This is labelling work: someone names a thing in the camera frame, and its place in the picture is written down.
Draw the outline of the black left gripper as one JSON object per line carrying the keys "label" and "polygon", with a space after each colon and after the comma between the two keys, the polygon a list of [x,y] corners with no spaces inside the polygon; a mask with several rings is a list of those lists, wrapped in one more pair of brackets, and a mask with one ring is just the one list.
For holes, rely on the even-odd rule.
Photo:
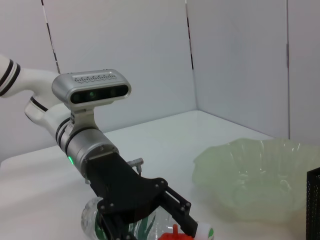
{"label": "black left gripper", "polygon": [[133,240],[130,224],[149,216],[159,205],[190,237],[198,223],[190,216],[191,203],[179,195],[163,178],[140,176],[117,153],[91,159],[86,175],[96,195],[98,225],[108,240]]}

